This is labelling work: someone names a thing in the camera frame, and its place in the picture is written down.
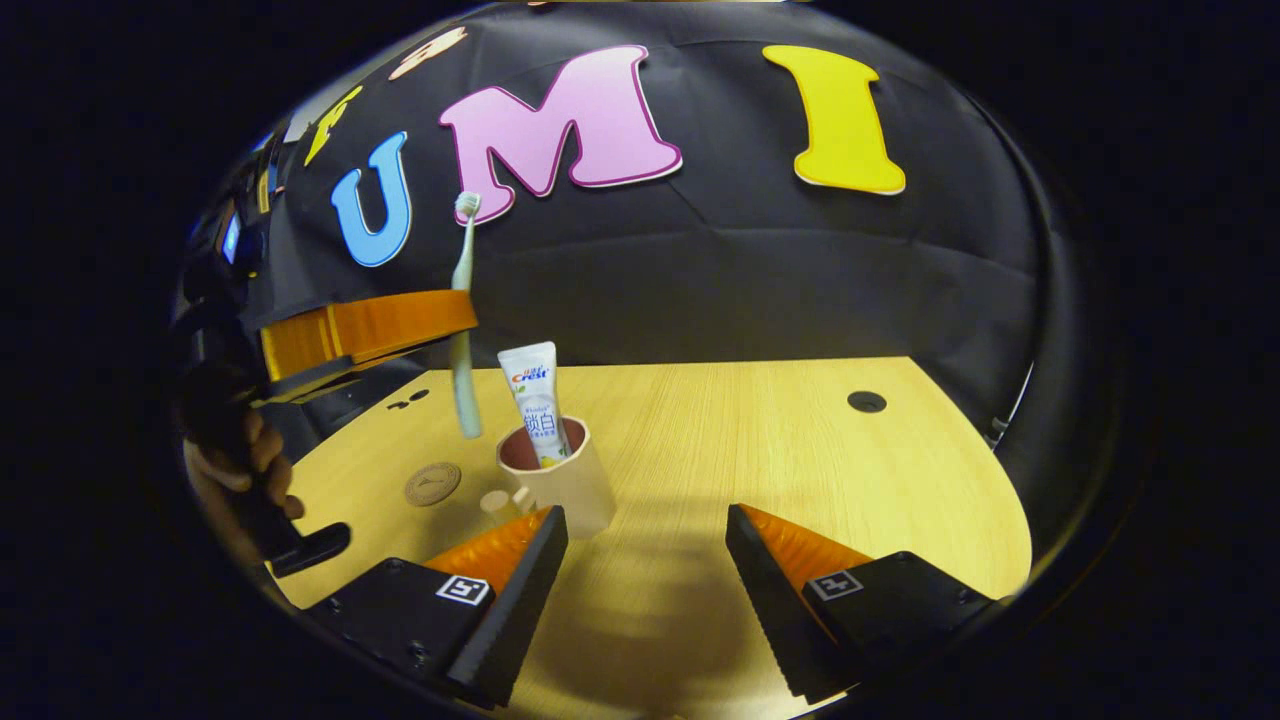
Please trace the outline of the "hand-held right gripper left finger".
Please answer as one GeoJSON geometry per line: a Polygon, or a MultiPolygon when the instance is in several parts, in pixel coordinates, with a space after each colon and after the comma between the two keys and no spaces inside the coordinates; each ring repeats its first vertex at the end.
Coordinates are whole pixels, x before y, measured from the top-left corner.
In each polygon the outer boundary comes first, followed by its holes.
{"type": "Polygon", "coordinates": [[[516,518],[425,564],[387,559],[305,610],[431,693],[507,706],[568,543],[564,510],[516,518]]]}

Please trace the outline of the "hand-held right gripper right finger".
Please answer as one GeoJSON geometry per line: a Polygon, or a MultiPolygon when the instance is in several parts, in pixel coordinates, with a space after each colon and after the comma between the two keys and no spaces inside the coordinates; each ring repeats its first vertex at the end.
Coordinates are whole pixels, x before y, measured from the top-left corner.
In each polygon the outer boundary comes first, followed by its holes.
{"type": "Polygon", "coordinates": [[[746,503],[724,543],[790,692],[815,703],[943,657],[1006,606],[910,551],[873,559],[746,503]]]}

